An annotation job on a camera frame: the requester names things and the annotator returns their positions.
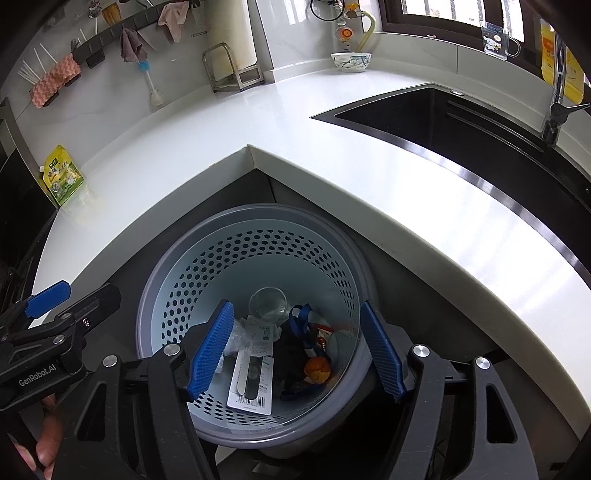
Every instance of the ceramic bowl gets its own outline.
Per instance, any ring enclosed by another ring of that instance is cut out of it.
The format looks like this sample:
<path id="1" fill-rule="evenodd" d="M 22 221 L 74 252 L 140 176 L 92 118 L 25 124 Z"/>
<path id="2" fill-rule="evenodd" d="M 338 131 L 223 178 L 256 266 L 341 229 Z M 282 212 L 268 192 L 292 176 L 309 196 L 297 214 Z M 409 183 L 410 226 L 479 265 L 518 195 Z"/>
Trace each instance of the ceramic bowl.
<path id="1" fill-rule="evenodd" d="M 344 52 L 332 53 L 330 56 L 335 66 L 342 72 L 362 72 L 371 60 L 371 53 Z"/>

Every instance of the yellow bottle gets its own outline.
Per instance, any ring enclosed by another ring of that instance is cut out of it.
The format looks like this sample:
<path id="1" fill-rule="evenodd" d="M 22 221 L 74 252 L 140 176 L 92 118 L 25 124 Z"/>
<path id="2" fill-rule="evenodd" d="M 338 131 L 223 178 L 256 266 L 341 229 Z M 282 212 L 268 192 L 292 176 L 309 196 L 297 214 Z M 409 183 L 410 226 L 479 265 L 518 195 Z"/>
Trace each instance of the yellow bottle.
<path id="1" fill-rule="evenodd" d="M 554 29 L 549 23 L 541 20 L 542 31 L 542 77 L 550 85 L 554 84 Z M 574 55 L 567 50 L 566 54 L 566 85 L 564 94 L 575 105 L 583 101 L 584 73 Z"/>

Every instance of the window frame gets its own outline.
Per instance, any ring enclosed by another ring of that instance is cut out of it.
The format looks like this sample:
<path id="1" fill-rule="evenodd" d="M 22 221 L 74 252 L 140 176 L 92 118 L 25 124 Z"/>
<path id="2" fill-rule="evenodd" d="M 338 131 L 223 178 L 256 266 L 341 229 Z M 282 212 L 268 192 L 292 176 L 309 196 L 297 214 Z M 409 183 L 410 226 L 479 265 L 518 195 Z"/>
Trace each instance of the window frame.
<path id="1" fill-rule="evenodd" d="M 382 17 L 382 29 L 390 33 L 402 33 L 431 37 L 445 40 L 476 50 L 484 51 L 482 32 L 480 27 L 448 18 L 429 17 L 428 15 L 406 14 L 402 10 L 405 0 L 379 0 L 379 10 Z M 482 0 L 487 22 L 503 25 L 502 0 Z M 539 27 L 536 28 L 537 16 L 523 1 L 521 12 L 524 23 L 524 41 L 521 44 L 521 54 L 508 57 L 507 61 L 541 77 L 541 54 L 539 53 Z M 515 48 L 513 42 L 509 48 Z"/>

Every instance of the human hand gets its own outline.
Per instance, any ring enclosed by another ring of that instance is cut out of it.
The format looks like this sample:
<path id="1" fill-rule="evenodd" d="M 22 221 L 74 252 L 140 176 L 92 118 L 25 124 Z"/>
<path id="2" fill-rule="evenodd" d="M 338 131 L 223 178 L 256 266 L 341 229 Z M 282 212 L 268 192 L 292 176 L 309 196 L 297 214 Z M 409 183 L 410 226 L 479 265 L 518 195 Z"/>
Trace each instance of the human hand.
<path id="1" fill-rule="evenodd" d="M 46 480 L 51 480 L 53 474 L 53 468 L 55 465 L 55 459 L 57 451 L 60 448 L 61 438 L 63 437 L 63 425 L 53 414 L 53 410 L 56 407 L 56 396 L 50 395 L 49 397 L 41 400 L 43 405 L 47 409 L 47 414 L 43 420 L 43 428 L 41 429 L 41 436 L 37 442 L 37 457 L 41 464 L 45 467 L 43 470 L 43 476 Z M 37 470 L 37 465 L 31 453 L 22 445 L 15 445 L 18 453 L 29 468 L 34 472 Z"/>

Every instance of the faucet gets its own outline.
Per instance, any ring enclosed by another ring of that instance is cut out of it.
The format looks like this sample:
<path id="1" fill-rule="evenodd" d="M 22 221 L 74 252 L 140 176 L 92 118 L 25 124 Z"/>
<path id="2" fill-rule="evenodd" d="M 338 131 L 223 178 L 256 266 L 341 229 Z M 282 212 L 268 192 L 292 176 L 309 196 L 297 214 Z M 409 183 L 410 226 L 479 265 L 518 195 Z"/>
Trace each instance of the faucet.
<path id="1" fill-rule="evenodd" d="M 549 146 L 555 147 L 558 141 L 560 127 L 568 120 L 569 115 L 577 110 L 591 106 L 591 103 L 582 105 L 564 106 L 564 85 L 566 84 L 566 43 L 558 32 L 554 40 L 554 89 L 552 91 L 552 103 L 546 112 L 544 125 L 540 137 Z"/>

